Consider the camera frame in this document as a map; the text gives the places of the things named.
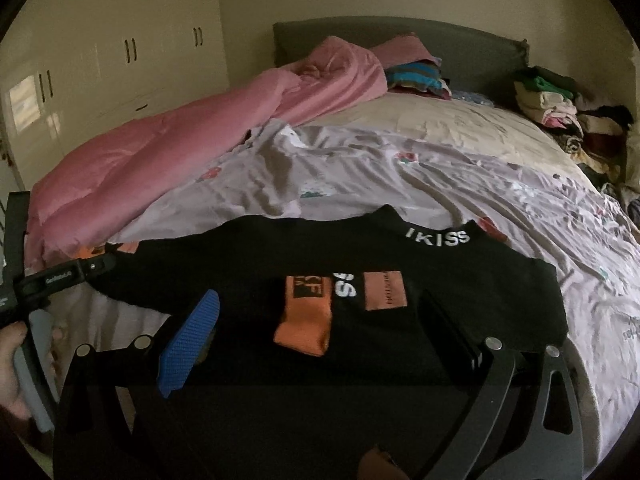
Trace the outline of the person's left hand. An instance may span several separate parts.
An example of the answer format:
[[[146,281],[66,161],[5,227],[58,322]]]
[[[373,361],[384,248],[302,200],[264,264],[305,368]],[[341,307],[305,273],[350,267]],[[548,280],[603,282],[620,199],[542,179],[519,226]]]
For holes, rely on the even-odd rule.
[[[1,408],[18,422],[27,422],[32,412],[27,406],[18,381],[14,356],[27,335],[23,322],[12,323],[1,330]]]

